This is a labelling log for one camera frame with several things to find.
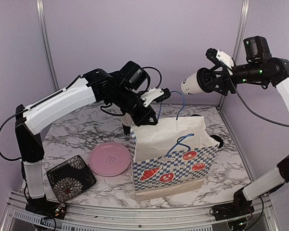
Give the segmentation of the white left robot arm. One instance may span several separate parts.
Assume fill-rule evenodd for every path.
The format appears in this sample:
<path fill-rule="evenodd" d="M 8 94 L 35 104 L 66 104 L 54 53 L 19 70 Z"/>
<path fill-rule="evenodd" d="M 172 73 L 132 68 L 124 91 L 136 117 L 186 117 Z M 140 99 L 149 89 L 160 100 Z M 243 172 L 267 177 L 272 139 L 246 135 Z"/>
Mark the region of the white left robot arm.
<path fill-rule="evenodd" d="M 92 70 L 77 77 L 70 85 L 32 105 L 17 108 L 15 133 L 32 205 L 41 214 L 51 210 L 50 201 L 45 199 L 41 164 L 44 149 L 40 133 L 56 120 L 94 103 L 116 105 L 123 115 L 129 114 L 136 126 L 156 125 L 152 101 L 164 91 L 152 88 L 143 94 L 135 90 L 148 74 L 142 68 L 129 72 L 107 73 L 103 69 Z"/>

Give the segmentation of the stack of black lids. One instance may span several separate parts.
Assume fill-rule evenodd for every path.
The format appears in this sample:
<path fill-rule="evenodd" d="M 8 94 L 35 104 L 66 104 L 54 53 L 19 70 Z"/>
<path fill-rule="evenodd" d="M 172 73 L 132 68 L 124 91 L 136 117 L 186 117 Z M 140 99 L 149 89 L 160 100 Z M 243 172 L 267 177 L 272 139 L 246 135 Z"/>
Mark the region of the stack of black lids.
<path fill-rule="evenodd" d="M 219 148 L 222 148 L 224 145 L 224 141 L 223 139 L 218 136 L 218 135 L 210 135 L 210 137 L 212 137 L 214 140 L 216 140 L 219 143 Z"/>

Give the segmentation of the blue checkered paper bag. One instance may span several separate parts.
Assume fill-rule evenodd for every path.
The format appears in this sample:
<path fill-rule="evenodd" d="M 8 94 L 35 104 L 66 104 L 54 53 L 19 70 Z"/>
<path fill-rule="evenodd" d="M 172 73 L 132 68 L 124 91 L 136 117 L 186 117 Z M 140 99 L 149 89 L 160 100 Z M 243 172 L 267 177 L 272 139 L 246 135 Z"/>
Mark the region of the blue checkered paper bag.
<path fill-rule="evenodd" d="M 131 126 L 135 200 L 151 200 L 201 188 L 220 143 L 206 132 L 202 116 L 160 118 Z"/>

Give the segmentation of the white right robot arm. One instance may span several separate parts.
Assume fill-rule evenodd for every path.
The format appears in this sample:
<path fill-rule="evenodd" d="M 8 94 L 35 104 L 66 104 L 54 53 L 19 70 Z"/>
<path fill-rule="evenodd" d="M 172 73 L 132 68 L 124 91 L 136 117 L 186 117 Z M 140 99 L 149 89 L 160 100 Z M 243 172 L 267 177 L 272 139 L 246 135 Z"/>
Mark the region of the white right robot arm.
<path fill-rule="evenodd" d="M 240 215 L 252 201 L 289 182 L 289 61 L 208 56 L 212 68 L 197 72 L 204 93 L 225 97 L 222 113 L 255 179 L 234 194 L 229 212 Z"/>

